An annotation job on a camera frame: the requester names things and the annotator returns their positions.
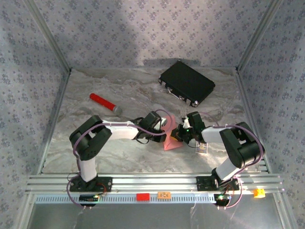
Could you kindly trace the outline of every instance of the small white card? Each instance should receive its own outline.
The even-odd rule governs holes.
[[[206,155],[208,154],[208,144],[196,142],[196,153]]]

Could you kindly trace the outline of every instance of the pink triangular block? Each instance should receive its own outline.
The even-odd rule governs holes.
[[[166,116],[165,118],[167,119],[167,124],[165,126],[161,127],[162,130],[167,130],[171,124],[171,120],[170,120],[169,116]],[[163,142],[164,150],[175,149],[175,148],[179,148],[179,147],[183,146],[182,142],[178,142],[171,137],[172,130],[177,127],[175,116],[172,115],[172,119],[173,119],[173,124],[172,124],[171,130],[166,134],[166,139]]]

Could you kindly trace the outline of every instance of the black case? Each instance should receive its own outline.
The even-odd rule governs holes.
[[[199,72],[177,61],[163,72],[159,83],[176,98],[197,107],[214,89],[215,84]]]

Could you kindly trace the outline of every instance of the metal bracket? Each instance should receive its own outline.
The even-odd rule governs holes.
[[[238,180],[232,179],[228,182],[217,184],[212,176],[196,177],[197,191],[225,191],[229,186],[234,191],[239,190]]]
[[[111,192],[112,177],[96,177],[89,182],[85,182],[81,177],[71,181],[70,192]]]

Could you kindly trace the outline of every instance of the patterned wallpaper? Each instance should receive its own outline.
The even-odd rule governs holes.
[[[270,0],[35,0],[72,68],[236,66]]]
[[[284,0],[242,73],[275,173],[305,228],[305,2]]]
[[[0,228],[12,228],[37,172],[60,66],[22,1],[0,2]]]

